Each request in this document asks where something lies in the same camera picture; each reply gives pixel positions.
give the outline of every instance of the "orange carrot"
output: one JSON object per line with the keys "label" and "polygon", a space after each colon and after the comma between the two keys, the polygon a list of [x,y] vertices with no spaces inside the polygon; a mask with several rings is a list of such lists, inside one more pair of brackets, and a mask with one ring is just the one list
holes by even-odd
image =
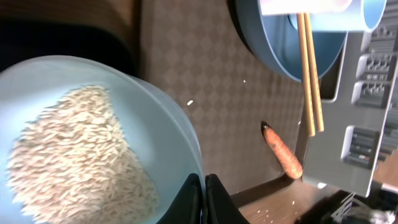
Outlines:
{"label": "orange carrot", "polygon": [[281,140],[279,135],[265,122],[261,123],[261,132],[269,147],[274,151],[286,174],[299,179],[303,175],[303,167],[289,147]]}

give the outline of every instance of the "cooked rice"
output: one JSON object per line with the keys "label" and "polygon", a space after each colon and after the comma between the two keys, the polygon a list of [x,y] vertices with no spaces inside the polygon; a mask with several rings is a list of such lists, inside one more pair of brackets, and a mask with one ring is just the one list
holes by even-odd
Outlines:
{"label": "cooked rice", "polygon": [[23,130],[8,168],[14,202],[36,223],[139,223],[159,200],[102,86],[46,108]]}

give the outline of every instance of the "pile of rice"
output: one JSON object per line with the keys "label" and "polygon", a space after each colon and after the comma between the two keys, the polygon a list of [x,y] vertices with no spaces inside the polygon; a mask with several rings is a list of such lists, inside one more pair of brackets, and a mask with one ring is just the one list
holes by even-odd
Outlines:
{"label": "pile of rice", "polygon": [[159,196],[129,149],[102,86],[86,86],[28,124],[9,182],[36,223],[139,223]]}

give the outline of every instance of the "bowl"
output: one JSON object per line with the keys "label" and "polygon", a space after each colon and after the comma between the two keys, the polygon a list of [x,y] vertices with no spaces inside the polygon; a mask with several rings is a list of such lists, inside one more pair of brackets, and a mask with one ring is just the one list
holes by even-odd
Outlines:
{"label": "bowl", "polygon": [[[302,80],[299,33],[287,15],[263,16],[260,0],[236,0],[236,13],[251,52],[269,68],[295,81]],[[339,55],[346,32],[314,32],[318,77],[326,74]]]}
{"label": "bowl", "polygon": [[126,141],[135,152],[159,194],[156,223],[170,207],[186,178],[205,180],[198,139],[182,109],[165,93],[142,80],[127,76],[91,60],[49,56],[34,58],[0,74],[0,220],[7,224],[34,223],[20,212],[22,203],[12,203],[14,192],[6,185],[6,164],[14,141],[25,123],[55,105],[66,92],[85,85],[102,85]]}

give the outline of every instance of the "chopsticks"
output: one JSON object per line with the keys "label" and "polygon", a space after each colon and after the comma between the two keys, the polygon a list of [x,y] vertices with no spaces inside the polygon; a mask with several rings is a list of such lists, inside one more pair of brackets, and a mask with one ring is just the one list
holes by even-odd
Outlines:
{"label": "chopsticks", "polygon": [[313,105],[317,119],[317,129],[324,131],[322,104],[319,93],[317,62],[313,47],[312,28],[309,13],[297,14],[298,37],[300,39],[300,54],[303,71],[304,106],[307,131],[309,136],[315,135]]}

